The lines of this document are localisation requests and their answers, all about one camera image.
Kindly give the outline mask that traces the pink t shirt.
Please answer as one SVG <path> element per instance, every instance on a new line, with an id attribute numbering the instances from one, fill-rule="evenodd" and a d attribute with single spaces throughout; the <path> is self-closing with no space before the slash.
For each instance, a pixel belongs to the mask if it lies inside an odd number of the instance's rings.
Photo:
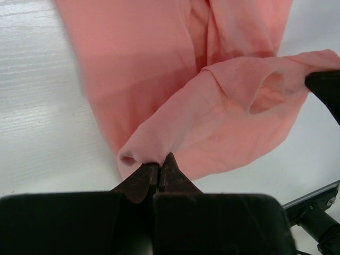
<path id="1" fill-rule="evenodd" d="M 122 178 L 169 153 L 191 179 L 288 136 L 331 50 L 277 55 L 291 1 L 56 1 Z"/>

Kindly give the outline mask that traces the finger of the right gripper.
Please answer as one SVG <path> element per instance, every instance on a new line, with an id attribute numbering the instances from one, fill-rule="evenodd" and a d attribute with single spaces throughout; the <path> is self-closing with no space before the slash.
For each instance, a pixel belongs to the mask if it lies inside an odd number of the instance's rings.
<path id="1" fill-rule="evenodd" d="M 339 71 L 311 73 L 305 78 L 304 83 L 305 86 L 327 107 L 336 122 L 339 122 Z"/>

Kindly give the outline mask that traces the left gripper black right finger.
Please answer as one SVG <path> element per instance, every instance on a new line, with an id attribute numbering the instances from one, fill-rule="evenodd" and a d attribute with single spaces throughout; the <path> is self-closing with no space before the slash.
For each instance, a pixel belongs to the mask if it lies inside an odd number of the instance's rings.
<path id="1" fill-rule="evenodd" d="M 158 171 L 158 192 L 202 193 L 180 170 L 173 153 L 169 153 Z"/>

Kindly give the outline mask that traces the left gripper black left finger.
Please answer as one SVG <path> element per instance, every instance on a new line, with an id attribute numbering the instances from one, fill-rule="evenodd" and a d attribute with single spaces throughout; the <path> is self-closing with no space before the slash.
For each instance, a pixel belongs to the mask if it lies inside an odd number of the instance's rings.
<path id="1" fill-rule="evenodd" d="M 157 191 L 159 165 L 156 163 L 142 164 L 122 183 L 113 188 L 112 192 L 120 192 L 128 201 L 139 204 L 149 195 Z"/>

